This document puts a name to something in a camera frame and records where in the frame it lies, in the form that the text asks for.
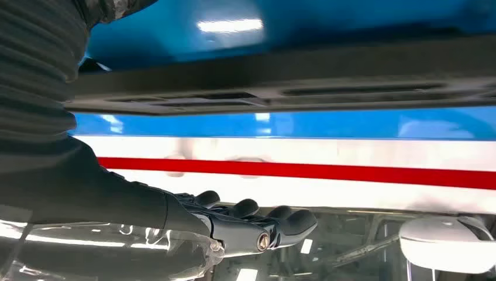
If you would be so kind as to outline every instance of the black fingertip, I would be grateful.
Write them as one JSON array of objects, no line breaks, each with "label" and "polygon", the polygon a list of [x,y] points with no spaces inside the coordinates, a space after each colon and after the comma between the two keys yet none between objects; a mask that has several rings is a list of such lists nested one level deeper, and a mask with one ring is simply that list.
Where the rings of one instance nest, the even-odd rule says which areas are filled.
[{"label": "black fingertip", "polygon": [[286,205],[279,206],[267,215],[269,218],[287,219],[291,215],[291,208]]},{"label": "black fingertip", "polygon": [[221,198],[219,197],[217,192],[209,190],[196,196],[195,201],[202,207],[212,208],[213,206],[215,206],[215,204],[221,201]]},{"label": "black fingertip", "polygon": [[255,215],[259,211],[259,205],[252,199],[244,199],[234,205],[231,210],[234,217],[243,218]]}]

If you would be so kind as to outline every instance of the blue stripe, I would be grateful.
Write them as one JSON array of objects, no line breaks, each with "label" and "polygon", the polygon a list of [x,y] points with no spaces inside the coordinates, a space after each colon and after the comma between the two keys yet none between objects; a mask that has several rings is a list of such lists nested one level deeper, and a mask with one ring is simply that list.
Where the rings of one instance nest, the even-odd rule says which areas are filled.
[{"label": "blue stripe", "polygon": [[74,135],[496,141],[496,107],[76,118]]}]

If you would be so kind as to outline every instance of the glass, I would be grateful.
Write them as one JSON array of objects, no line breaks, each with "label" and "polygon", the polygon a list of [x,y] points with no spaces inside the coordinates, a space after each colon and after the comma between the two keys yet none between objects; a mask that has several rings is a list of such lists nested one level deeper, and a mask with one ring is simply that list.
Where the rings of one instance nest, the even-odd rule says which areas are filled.
[{"label": "glass", "polygon": [[190,280],[224,255],[192,232],[104,222],[32,225],[0,221],[2,281]]},{"label": "glass", "polygon": [[[206,281],[431,281],[459,273],[407,262],[398,233],[408,220],[426,215],[401,211],[310,208],[319,225],[301,243],[261,255],[229,258]],[[467,275],[458,278],[465,280]]]}]

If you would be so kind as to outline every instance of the side mirror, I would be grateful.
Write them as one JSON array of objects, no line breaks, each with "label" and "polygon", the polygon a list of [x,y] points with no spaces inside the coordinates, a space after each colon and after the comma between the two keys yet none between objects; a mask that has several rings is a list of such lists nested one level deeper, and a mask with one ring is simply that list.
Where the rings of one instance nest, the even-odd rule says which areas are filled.
[{"label": "side mirror", "polygon": [[399,242],[414,265],[442,271],[484,273],[496,264],[496,241],[471,217],[428,217],[404,223]]}]

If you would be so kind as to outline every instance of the robotic hand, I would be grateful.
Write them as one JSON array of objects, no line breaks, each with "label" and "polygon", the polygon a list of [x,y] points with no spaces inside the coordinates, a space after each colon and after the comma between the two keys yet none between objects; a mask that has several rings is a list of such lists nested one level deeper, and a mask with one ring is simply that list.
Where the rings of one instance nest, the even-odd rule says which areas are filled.
[{"label": "robotic hand", "polygon": [[256,215],[259,207],[245,199],[232,207],[214,207],[220,202],[214,191],[199,196],[177,194],[179,202],[209,229],[210,237],[222,241],[225,256],[262,253],[268,249],[291,246],[302,241],[317,226],[308,210],[291,213],[288,206],[279,206],[266,216]]},{"label": "robotic hand", "polygon": [[[281,206],[261,216],[250,199],[228,207],[217,205],[220,200],[214,191],[172,196],[181,205],[176,210],[192,215],[177,225],[179,231],[172,221],[166,221],[170,229],[105,222],[0,221],[0,233],[19,239],[14,247],[19,252],[3,275],[10,280],[193,279],[224,257],[291,246],[316,227],[308,210],[292,214],[289,207]],[[0,235],[0,249],[5,238]]]}]

